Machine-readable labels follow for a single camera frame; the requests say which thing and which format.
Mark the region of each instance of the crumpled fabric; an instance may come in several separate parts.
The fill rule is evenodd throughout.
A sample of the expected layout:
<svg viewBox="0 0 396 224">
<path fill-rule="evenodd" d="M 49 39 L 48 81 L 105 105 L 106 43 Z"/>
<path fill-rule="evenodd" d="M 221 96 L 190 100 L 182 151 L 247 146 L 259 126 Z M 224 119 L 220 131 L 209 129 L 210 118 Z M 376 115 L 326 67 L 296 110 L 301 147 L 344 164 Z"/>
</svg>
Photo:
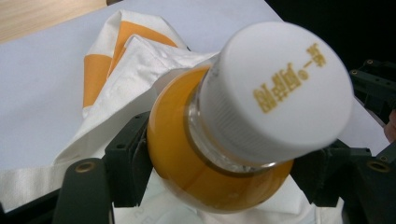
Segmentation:
<svg viewBox="0 0 396 224">
<path fill-rule="evenodd" d="M 185 71 L 212 64 L 217 53 L 188 50 L 160 17 L 121 10 L 110 17 L 85 57 L 84 120 L 52 166 L 0 171 L 0 201 L 21 206 L 62 185 L 74 161 L 104 155 L 126 122 L 149 111 L 159 92 Z M 217 215 L 188 207 L 168 192 L 153 171 L 140 207 L 115 209 L 116 223 L 342 223 L 337 208 L 316 208 L 289 176 L 267 202 L 247 211 Z"/>
</svg>

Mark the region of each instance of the bottle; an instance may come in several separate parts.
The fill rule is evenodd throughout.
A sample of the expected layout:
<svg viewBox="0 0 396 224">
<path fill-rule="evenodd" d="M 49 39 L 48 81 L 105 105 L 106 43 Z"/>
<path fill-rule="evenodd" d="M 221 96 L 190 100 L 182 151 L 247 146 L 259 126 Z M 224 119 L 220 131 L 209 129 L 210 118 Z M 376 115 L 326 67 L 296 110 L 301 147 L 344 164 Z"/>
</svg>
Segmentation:
<svg viewBox="0 0 396 224">
<path fill-rule="evenodd" d="M 183 202 L 238 212 L 276 193 L 293 159 L 332 143 L 352 100 L 347 70 L 321 39 L 285 22 L 253 24 L 214 64 L 162 91 L 148 120 L 148 153 Z"/>
</svg>

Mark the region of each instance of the orange liquid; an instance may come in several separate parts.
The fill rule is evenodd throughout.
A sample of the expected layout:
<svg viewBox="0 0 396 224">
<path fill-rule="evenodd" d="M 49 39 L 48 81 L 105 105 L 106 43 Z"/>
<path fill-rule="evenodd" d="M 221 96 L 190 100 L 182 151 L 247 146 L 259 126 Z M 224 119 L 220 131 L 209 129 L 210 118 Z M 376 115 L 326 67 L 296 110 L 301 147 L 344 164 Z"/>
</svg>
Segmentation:
<svg viewBox="0 0 396 224">
<path fill-rule="evenodd" d="M 236 174 L 200 154 L 189 135 L 186 111 L 207 69 L 191 70 L 163 90 L 148 122 L 148 152 L 165 186 L 179 199 L 208 212 L 231 213 L 271 197 L 288 176 L 292 161 Z"/>
</svg>

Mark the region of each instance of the wooden surface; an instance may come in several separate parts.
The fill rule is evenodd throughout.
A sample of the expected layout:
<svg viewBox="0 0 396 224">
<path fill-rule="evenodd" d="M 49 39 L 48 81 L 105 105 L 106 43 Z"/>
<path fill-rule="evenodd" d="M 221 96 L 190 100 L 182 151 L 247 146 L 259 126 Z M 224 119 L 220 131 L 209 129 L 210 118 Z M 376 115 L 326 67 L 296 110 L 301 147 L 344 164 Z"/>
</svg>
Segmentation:
<svg viewBox="0 0 396 224">
<path fill-rule="evenodd" d="M 106 0 L 0 0 L 0 44 L 106 6 Z"/>
</svg>

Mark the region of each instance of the bottle cap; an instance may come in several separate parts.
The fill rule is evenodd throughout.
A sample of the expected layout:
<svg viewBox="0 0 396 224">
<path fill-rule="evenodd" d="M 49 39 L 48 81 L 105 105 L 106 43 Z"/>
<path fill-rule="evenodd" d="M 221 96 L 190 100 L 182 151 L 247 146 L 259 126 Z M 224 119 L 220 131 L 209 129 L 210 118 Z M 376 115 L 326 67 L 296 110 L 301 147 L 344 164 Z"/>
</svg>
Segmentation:
<svg viewBox="0 0 396 224">
<path fill-rule="evenodd" d="M 319 37 L 286 22 L 234 35 L 199 93 L 206 130 L 231 159 L 291 160 L 332 143 L 352 111 L 347 70 Z"/>
</svg>

